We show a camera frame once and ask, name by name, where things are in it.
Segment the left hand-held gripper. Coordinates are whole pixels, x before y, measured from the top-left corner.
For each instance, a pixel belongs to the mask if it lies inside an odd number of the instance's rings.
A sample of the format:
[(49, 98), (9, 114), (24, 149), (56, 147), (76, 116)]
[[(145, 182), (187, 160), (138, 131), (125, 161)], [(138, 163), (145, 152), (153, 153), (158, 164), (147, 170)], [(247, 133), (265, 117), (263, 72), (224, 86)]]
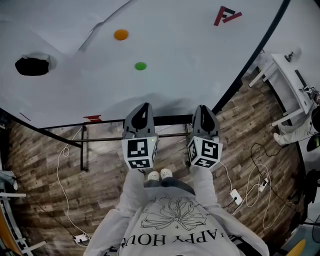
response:
[(152, 105), (146, 102), (137, 106), (125, 118), (123, 128), (121, 145), (128, 168), (151, 169), (159, 149)]

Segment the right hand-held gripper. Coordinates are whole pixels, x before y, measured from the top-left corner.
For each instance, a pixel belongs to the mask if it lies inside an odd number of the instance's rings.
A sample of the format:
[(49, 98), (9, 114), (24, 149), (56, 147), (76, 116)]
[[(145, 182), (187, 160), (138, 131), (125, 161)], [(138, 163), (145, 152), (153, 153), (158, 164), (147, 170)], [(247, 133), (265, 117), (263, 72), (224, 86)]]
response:
[(199, 105), (192, 117), (193, 132), (187, 146), (191, 166), (211, 169), (222, 156), (220, 123), (214, 113), (205, 105)]

